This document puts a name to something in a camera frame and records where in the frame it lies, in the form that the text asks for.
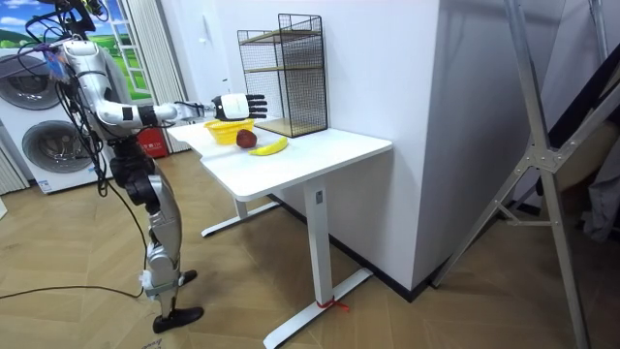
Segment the washer door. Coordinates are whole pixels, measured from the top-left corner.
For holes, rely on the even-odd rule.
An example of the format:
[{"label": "washer door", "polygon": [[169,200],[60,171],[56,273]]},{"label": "washer door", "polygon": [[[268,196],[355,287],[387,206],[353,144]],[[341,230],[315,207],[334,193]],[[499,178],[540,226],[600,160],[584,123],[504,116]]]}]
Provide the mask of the washer door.
[{"label": "washer door", "polygon": [[91,164],[78,131],[68,121],[44,121],[31,127],[21,140],[23,153],[33,164],[56,174],[70,174]]},{"label": "washer door", "polygon": [[[2,59],[14,56],[6,55]],[[54,83],[49,79],[49,68],[41,65],[43,60],[25,55],[17,59],[0,63],[0,75],[4,76],[9,72],[18,72],[9,77],[0,79],[0,98],[12,105],[32,111],[46,110],[55,107],[60,103],[56,96]],[[30,69],[30,72],[23,70],[22,65]]]}]

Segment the black wire shelf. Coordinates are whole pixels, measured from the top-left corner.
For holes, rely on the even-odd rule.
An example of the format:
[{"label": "black wire shelf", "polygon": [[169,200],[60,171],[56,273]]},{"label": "black wire shelf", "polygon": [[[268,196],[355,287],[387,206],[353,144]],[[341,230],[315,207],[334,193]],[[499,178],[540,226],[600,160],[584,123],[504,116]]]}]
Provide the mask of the black wire shelf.
[{"label": "black wire shelf", "polygon": [[278,15],[278,30],[239,30],[247,93],[262,94],[267,120],[256,127],[287,137],[327,128],[326,72],[320,16]]},{"label": "black wire shelf", "polygon": [[304,39],[307,37],[321,35],[320,31],[313,30],[286,30],[284,33],[280,33],[280,30],[274,30],[265,34],[246,39],[239,42],[240,46],[243,45],[273,45],[282,44],[288,41]]}]

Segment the wooden floor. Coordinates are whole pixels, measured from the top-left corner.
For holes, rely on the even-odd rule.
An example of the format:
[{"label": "wooden floor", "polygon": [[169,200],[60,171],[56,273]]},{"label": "wooden floor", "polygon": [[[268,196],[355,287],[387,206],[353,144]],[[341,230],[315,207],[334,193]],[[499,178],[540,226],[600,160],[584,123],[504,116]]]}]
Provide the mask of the wooden floor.
[{"label": "wooden floor", "polygon": [[[92,290],[43,292],[0,301],[0,347],[262,348],[271,330],[313,300],[303,224],[276,208],[201,238],[201,229],[234,216],[231,198],[192,152],[159,163],[184,214],[183,268],[199,271],[180,291],[179,305],[203,305],[202,319],[157,335],[151,323],[158,306],[145,298]],[[90,185],[45,196],[35,188],[3,200],[9,213],[0,220],[0,295],[85,283],[139,290],[140,238],[112,193],[99,198]],[[136,213],[143,222],[142,211]],[[573,243],[595,348],[620,348],[620,244],[599,245],[580,235]],[[357,269],[338,250],[331,254],[335,282]],[[351,312],[328,310],[284,347],[574,347],[552,236],[544,228],[496,224],[440,290],[428,289],[413,303],[376,278],[344,303]]]}]

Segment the desk top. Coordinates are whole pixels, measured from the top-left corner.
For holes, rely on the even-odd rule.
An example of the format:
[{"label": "desk top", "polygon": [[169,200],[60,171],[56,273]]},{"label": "desk top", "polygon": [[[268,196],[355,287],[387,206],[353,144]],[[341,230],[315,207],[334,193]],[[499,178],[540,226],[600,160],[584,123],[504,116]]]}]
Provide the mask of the desk top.
[{"label": "desk top", "polygon": [[[259,139],[257,146],[281,137],[256,127],[253,132]],[[327,129],[289,139],[289,145],[276,154],[256,156],[235,144],[217,144],[202,123],[174,127],[168,133],[196,150],[202,156],[202,165],[241,202],[324,175],[392,147],[390,141]]]}]

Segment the black cable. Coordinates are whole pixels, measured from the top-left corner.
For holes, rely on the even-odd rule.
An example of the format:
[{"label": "black cable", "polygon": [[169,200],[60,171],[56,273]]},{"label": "black cable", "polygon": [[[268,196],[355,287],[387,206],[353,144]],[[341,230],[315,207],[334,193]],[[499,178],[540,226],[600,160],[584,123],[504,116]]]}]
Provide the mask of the black cable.
[{"label": "black cable", "polygon": [[176,125],[174,122],[170,122],[169,124],[165,124],[165,125],[155,125],[155,126],[146,126],[146,127],[142,127],[141,129],[139,129],[139,131],[136,132],[135,136],[137,137],[139,134],[141,134],[142,132],[146,131],[146,130],[150,130],[150,129],[167,129],[170,128],[172,126]]},{"label": "black cable", "polygon": [[31,294],[31,293],[35,293],[35,292],[51,291],[51,290],[69,290],[69,289],[96,289],[96,290],[104,290],[104,291],[110,291],[110,292],[114,292],[114,293],[117,293],[117,294],[121,294],[123,296],[131,297],[133,299],[139,298],[142,295],[142,292],[144,292],[144,289],[142,289],[142,291],[140,291],[140,293],[138,295],[132,295],[132,294],[130,294],[128,292],[120,291],[120,290],[115,290],[115,289],[112,289],[112,288],[109,288],[109,287],[105,287],[105,286],[85,286],[85,285],[51,286],[51,287],[42,287],[42,288],[38,288],[38,289],[21,291],[21,292],[17,292],[17,293],[5,295],[5,296],[0,296],[0,300],[11,298],[11,297],[17,297],[17,296],[21,296],[21,295],[27,295],[27,294]]},{"label": "black cable", "polygon": [[19,65],[21,66],[21,68],[25,69],[28,73],[32,74],[34,77],[37,77],[38,74],[36,74],[35,72],[31,71],[28,67],[26,67],[25,64],[23,64],[23,62],[21,61],[21,51],[25,48],[27,48],[29,45],[37,45],[37,43],[33,43],[33,42],[28,42],[24,45],[22,45],[18,50],[17,50],[17,62],[19,63]]},{"label": "black cable", "polygon": [[80,131],[81,127],[85,127],[86,130],[91,130],[90,125],[88,124],[88,118],[85,114],[86,111],[84,109],[81,99],[77,97],[71,100],[72,102],[74,102],[74,107],[76,109],[76,112],[80,116],[81,126],[78,126],[78,123],[76,122],[73,114],[71,113],[71,105],[69,104],[69,102],[67,102],[67,99],[68,99],[67,95],[64,92],[60,82],[57,82],[55,87],[56,87],[55,88],[56,95],[58,96],[58,99],[61,102],[61,106],[63,107],[63,110],[69,116],[74,126],[76,127],[78,140],[80,141],[80,143],[82,144],[86,152],[88,153],[93,163],[94,171],[95,171],[95,174],[97,175],[97,191],[99,193],[99,196],[104,198],[108,195],[108,182],[106,181],[106,172],[108,170],[108,164],[104,160],[104,169],[103,170],[101,169],[101,160],[100,160],[99,154],[101,150],[103,149],[103,145],[100,147],[99,151],[97,151],[97,146],[95,147],[95,151],[93,151],[88,145],[90,142],[93,142],[95,144],[97,142],[100,142],[101,140],[99,140],[99,137],[94,132],[88,131],[90,137],[87,139]]},{"label": "black cable", "polygon": [[187,102],[180,102],[180,101],[177,101],[177,102],[174,102],[174,103],[175,104],[180,104],[180,105],[183,105],[183,106],[187,106],[187,107],[195,108],[196,111],[198,111],[198,112],[204,111],[204,105],[199,104],[199,103],[187,103]]},{"label": "black cable", "polygon": [[109,11],[108,11],[108,8],[106,7],[106,5],[104,5],[104,3],[103,3],[101,0],[99,0],[98,2],[99,2],[99,6],[101,6],[101,7],[102,7],[102,9],[106,10],[106,19],[101,19],[99,16],[95,16],[95,17],[96,17],[98,20],[102,21],[102,22],[106,22],[106,21],[108,21],[108,19],[109,19]]},{"label": "black cable", "polygon": [[54,33],[54,31],[52,29],[62,30],[62,29],[58,29],[58,27],[51,27],[51,28],[46,29],[46,31],[43,32],[43,42],[44,43],[47,43],[47,32],[48,31],[51,31],[53,34],[56,34],[59,39],[63,37],[64,33],[62,31],[60,32],[60,34],[58,34],[58,33]]},{"label": "black cable", "polygon": [[54,24],[56,24],[56,25],[57,25],[57,26],[55,25],[55,26],[53,26],[53,27],[51,27],[51,28],[58,28],[58,27],[61,27],[61,30],[62,30],[63,32],[65,32],[65,31],[66,31],[64,28],[62,28],[62,24],[60,24],[60,22],[58,22],[58,21],[56,21],[56,20],[53,20],[53,19],[51,19],[51,18],[41,18],[41,20],[39,20],[39,23],[40,23],[42,26],[44,26],[45,28],[49,29],[50,27],[49,27],[47,24],[45,24],[45,23],[44,23],[44,20],[49,20],[50,22],[52,22],[52,23],[54,23]]}]

